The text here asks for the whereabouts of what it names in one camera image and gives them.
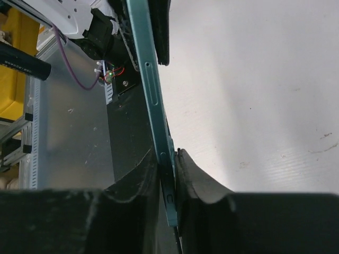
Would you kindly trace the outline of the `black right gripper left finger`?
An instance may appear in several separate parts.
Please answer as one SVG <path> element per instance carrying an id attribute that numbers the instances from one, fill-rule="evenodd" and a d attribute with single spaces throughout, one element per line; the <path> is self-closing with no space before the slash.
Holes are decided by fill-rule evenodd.
<path id="1" fill-rule="evenodd" d="M 1 191 L 1 253 L 158 253 L 157 167 L 149 150 L 104 190 Z"/>

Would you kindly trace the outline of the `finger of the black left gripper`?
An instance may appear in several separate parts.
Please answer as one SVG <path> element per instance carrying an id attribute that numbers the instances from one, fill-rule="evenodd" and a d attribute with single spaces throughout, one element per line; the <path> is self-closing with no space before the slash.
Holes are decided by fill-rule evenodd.
<path id="1" fill-rule="evenodd" d="M 133 32 L 125 0 L 108 0 L 108 4 L 112 8 L 113 18 L 119 25 L 119 31 L 127 48 L 128 55 L 132 62 L 135 71 L 139 70 L 138 58 L 136 54 L 135 42 L 133 39 Z"/>
<path id="2" fill-rule="evenodd" d="M 154 44 L 160 65 L 169 65 L 169 0 L 148 1 Z"/>

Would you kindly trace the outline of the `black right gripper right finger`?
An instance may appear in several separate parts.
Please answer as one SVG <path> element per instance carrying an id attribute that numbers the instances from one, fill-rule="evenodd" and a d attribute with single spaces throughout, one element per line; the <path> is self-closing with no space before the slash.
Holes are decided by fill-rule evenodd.
<path id="1" fill-rule="evenodd" d="M 175 155 L 184 253 L 338 253 L 338 195 L 234 192 Z"/>

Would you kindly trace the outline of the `black smartphone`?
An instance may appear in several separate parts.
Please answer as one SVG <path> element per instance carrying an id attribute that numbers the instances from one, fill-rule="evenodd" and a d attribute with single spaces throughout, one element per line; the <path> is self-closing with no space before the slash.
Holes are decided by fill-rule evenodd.
<path id="1" fill-rule="evenodd" d="M 127 1 L 169 226 L 177 226 L 174 148 L 167 125 L 147 1 Z"/>

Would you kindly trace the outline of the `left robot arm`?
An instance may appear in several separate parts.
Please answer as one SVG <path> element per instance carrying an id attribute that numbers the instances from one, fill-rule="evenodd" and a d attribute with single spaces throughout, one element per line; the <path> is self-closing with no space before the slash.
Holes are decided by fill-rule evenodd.
<path id="1" fill-rule="evenodd" d="M 22 1 L 91 59 L 138 70 L 135 42 L 126 1 Z"/>

